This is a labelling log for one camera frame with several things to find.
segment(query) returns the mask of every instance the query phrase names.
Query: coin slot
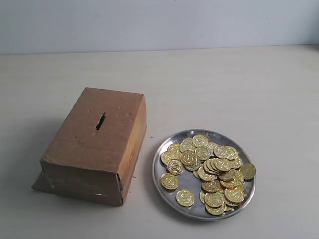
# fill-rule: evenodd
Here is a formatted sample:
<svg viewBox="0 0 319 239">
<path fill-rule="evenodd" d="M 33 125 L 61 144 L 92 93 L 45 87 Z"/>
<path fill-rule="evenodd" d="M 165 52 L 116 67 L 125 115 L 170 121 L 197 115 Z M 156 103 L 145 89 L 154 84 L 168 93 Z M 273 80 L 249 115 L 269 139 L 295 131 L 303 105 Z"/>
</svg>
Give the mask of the coin slot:
<svg viewBox="0 0 319 239">
<path fill-rule="evenodd" d="M 103 121 L 105 120 L 105 113 L 106 113 L 106 112 L 104 112 L 104 113 L 101 114 L 101 117 L 100 117 L 100 119 L 99 119 L 99 122 L 98 122 L 98 124 L 95 126 L 95 129 L 96 129 L 96 130 L 99 130 L 100 127 L 102 126 L 102 123 L 103 123 Z"/>
</svg>

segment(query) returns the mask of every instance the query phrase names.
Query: stacked coins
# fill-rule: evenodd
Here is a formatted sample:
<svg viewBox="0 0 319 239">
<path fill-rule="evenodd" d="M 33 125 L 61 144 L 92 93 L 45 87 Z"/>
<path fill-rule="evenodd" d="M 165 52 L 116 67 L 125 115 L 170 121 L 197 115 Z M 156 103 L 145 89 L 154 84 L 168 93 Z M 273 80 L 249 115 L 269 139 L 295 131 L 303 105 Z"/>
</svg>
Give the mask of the stacked coins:
<svg viewBox="0 0 319 239">
<path fill-rule="evenodd" d="M 255 166 L 243 164 L 234 147 L 210 142 L 205 134 L 171 144 L 160 158 L 168 171 L 160 178 L 162 186 L 175 190 L 179 186 L 177 176 L 184 169 L 193 172 L 202 182 L 199 199 L 212 215 L 222 215 L 239 206 L 245 199 L 244 181 L 256 175 Z M 190 207 L 195 196 L 190 190 L 182 189 L 177 192 L 176 200 Z"/>
</svg>

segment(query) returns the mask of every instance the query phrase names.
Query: brown cardboard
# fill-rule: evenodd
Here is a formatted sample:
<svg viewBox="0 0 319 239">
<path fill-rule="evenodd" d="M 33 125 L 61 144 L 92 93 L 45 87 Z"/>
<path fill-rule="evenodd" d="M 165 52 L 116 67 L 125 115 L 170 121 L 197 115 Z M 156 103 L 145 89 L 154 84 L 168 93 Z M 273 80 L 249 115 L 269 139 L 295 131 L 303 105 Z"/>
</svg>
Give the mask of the brown cardboard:
<svg viewBox="0 0 319 239">
<path fill-rule="evenodd" d="M 40 160 L 34 189 L 122 205 L 146 131 L 142 94 L 85 88 Z"/>
</svg>

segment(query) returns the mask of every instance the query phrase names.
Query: metal plate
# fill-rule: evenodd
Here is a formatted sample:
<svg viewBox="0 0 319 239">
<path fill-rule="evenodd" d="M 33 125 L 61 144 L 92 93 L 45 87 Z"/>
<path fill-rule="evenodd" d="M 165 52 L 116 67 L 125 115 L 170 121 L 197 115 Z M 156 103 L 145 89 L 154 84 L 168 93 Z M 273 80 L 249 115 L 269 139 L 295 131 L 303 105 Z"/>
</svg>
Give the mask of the metal plate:
<svg viewBox="0 0 319 239">
<path fill-rule="evenodd" d="M 166 173 L 164 164 L 160 160 L 160 155 L 163 152 L 167 151 L 168 146 L 171 145 L 172 143 L 181 143 L 184 138 L 193 137 L 194 135 L 199 133 L 203 133 L 209 136 L 211 142 L 216 142 L 222 145 L 233 146 L 234 148 L 237 149 L 238 155 L 241 157 L 243 163 L 251 162 L 249 157 L 245 153 L 245 151 L 238 144 L 236 144 L 234 141 L 227 138 L 226 136 L 223 136 L 222 134 L 209 131 L 209 130 L 204 130 L 204 129 L 185 130 L 185 131 L 173 134 L 171 137 L 165 140 L 165 142 L 156 151 L 156 154 L 153 159 L 153 164 L 152 164 L 152 175 L 153 175 L 155 186 L 159 194 L 173 209 L 175 209 L 177 212 L 187 217 L 197 219 L 197 220 L 202 220 L 202 221 L 217 221 L 220 219 L 231 217 L 239 213 L 241 210 L 243 210 L 252 199 L 255 192 L 255 183 L 256 183 L 255 178 L 253 178 L 250 181 L 245 181 L 245 190 L 244 190 L 245 200 L 241 203 L 241 205 L 239 205 L 238 207 L 235 207 L 234 211 L 225 212 L 225 215 L 220 215 L 220 216 L 213 216 L 205 210 L 205 206 L 202 204 L 202 202 L 199 199 L 199 193 L 201 191 L 201 181 L 195 178 L 192 172 L 189 172 L 186 169 L 184 169 L 182 174 L 178 176 L 179 187 L 173 192 L 167 191 L 160 184 L 160 177 L 164 173 Z M 190 191 L 194 193 L 195 195 L 194 205 L 187 208 L 177 203 L 176 194 L 181 189 L 189 189 Z"/>
</svg>

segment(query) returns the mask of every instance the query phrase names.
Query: white table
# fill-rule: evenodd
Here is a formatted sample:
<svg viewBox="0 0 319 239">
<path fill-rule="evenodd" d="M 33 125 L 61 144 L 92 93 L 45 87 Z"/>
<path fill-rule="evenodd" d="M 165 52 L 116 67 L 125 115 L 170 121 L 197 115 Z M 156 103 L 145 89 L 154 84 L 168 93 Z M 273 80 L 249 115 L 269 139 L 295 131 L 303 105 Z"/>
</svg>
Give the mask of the white table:
<svg viewBox="0 0 319 239">
<path fill-rule="evenodd" d="M 148 130 L 122 207 L 31 189 L 86 86 L 146 95 Z M 230 137 L 256 165 L 255 196 L 236 216 L 197 222 L 155 190 L 156 148 L 189 128 Z M 318 177 L 318 47 L 0 56 L 2 239 L 318 238 Z"/>
</svg>

